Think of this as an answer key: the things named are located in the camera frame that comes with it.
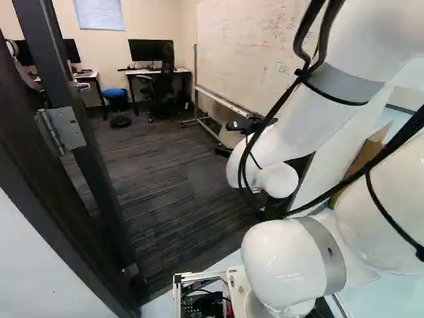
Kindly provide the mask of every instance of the office chair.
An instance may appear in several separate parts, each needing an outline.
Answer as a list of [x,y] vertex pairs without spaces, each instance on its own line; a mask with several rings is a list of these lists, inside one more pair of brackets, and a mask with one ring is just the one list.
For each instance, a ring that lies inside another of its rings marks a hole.
[[22,66],[22,64],[17,59],[17,56],[19,54],[19,48],[17,44],[15,43],[15,41],[9,38],[6,38],[6,43],[9,43],[9,48],[10,48],[9,52],[11,53],[11,56],[15,63],[15,67],[18,70],[18,73],[21,76],[21,79],[26,85],[26,89],[36,101],[36,104],[34,105],[34,109],[32,109],[32,111],[36,111],[37,109],[40,109],[40,108],[48,108],[49,100],[48,100],[46,91],[42,88],[40,84],[36,83],[28,75],[27,70]]
[[175,115],[180,112],[177,108],[177,99],[174,91],[174,61],[162,61],[162,70],[160,74],[152,74],[152,76],[137,75],[137,78],[144,85],[140,90],[145,96],[151,96],[153,104],[148,107],[148,121],[159,116],[171,117],[171,121]]
[[131,119],[121,113],[121,111],[129,108],[127,90],[123,88],[108,88],[102,91],[101,95],[109,100],[112,111],[117,113],[115,118],[111,119],[111,128],[125,128],[131,125]]

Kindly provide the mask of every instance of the whiteboard stand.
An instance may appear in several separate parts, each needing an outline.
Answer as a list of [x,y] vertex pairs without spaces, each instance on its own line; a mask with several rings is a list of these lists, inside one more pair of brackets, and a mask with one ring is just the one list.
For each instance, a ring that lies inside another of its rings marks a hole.
[[197,44],[194,44],[193,46],[194,49],[194,116],[192,119],[188,119],[186,121],[182,121],[181,122],[181,127],[185,128],[186,127],[186,123],[193,123],[193,122],[197,122],[200,126],[202,126],[213,138],[215,138],[216,140],[218,140],[219,142],[221,142],[219,140],[218,135],[212,131],[212,129],[210,129],[202,120],[204,119],[210,119],[210,116],[206,116],[206,117],[200,117],[197,118],[197,110],[199,109],[199,92],[208,96],[209,98],[212,98],[214,101],[216,101],[217,103],[219,103],[220,105],[223,105],[229,109],[231,109],[232,111],[234,111],[235,113],[238,113],[239,115],[243,116],[243,117],[250,117],[252,115],[252,112],[250,111],[246,111],[232,103],[230,103],[229,101],[227,101],[225,98],[218,96],[217,94],[213,93],[212,91],[209,91],[208,89],[201,87],[200,85],[197,84]]
[[[197,86],[197,44],[194,44],[194,88]],[[219,137],[215,134],[212,129],[210,129],[206,124],[202,121],[204,119],[210,119],[210,116],[197,118],[197,110],[199,109],[199,93],[195,89],[194,91],[194,116],[192,119],[188,119],[186,121],[181,122],[181,128],[185,128],[187,123],[197,122],[200,126],[202,126],[213,138],[219,141]]]

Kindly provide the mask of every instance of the cardboard box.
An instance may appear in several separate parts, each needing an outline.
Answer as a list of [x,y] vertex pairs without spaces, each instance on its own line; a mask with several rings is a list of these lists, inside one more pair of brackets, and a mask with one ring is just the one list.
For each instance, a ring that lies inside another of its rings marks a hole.
[[[344,175],[343,179],[346,179],[347,177],[353,175],[355,172],[363,168],[368,161],[373,159],[373,157],[375,157],[377,153],[379,153],[384,148],[384,144],[382,143],[382,141],[386,137],[390,127],[392,127],[392,123],[393,122],[391,121],[386,126],[377,131],[375,134],[373,134],[371,137],[365,140],[364,145],[359,151],[358,156],[353,161],[350,168],[347,170],[347,173]],[[346,188],[340,190],[330,198],[329,207],[331,209],[334,208],[337,199],[345,189]]]

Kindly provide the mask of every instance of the whiteboard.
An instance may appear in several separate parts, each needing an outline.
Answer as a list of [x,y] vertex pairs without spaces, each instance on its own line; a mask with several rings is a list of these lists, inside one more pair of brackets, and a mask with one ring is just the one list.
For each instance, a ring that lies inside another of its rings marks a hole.
[[[309,0],[198,0],[197,84],[266,115],[303,66],[293,38]],[[304,48],[312,55],[318,21]]]

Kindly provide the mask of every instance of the black office chair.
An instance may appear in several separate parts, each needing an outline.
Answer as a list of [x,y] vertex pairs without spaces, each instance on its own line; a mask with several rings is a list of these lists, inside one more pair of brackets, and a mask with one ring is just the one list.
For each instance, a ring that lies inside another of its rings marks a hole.
[[137,76],[143,85],[140,92],[153,100],[147,110],[149,123],[157,117],[170,117],[173,120],[174,116],[180,115],[174,90],[174,47],[171,44],[164,45],[162,54],[164,60],[160,74]]
[[19,48],[15,41],[6,38],[6,43],[9,43],[10,48],[12,50],[11,55],[13,57],[13,61],[15,63],[15,67],[18,70],[19,75],[21,76],[21,79],[24,81],[26,88],[30,95],[34,98],[36,101],[36,104],[34,104],[34,109],[32,111],[36,111],[40,108],[48,108],[49,100],[46,94],[46,91],[42,86],[34,81],[29,75],[27,70],[22,66],[22,64],[18,61],[17,56],[19,54]]

